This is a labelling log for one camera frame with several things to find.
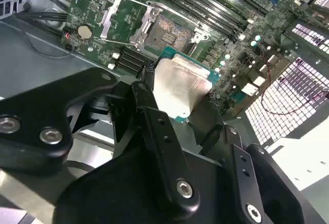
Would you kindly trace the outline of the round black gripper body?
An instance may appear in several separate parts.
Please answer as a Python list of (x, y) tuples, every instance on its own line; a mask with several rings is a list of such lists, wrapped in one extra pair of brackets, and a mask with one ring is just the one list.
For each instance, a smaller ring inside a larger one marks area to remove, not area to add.
[(73, 182), (54, 223), (242, 223), (224, 166), (179, 144), (133, 148)]

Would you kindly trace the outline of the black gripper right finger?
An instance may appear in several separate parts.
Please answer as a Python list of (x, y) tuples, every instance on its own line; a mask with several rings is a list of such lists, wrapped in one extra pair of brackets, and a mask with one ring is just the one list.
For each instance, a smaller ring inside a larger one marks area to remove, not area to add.
[(200, 154), (221, 167), (222, 223), (324, 223), (265, 149), (243, 144), (210, 97), (194, 105), (190, 124)]

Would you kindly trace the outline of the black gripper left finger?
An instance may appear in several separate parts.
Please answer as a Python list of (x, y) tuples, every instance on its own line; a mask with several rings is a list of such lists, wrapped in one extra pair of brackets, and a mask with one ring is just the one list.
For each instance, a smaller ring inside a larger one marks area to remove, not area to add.
[(158, 109), (145, 82), (118, 82), (94, 67), (1, 101), (1, 167), (34, 175), (58, 172), (73, 134), (91, 124), (92, 103), (102, 97), (108, 112), (115, 114), (119, 154), (113, 159), (139, 146), (153, 150), (160, 144), (179, 144), (168, 115)]

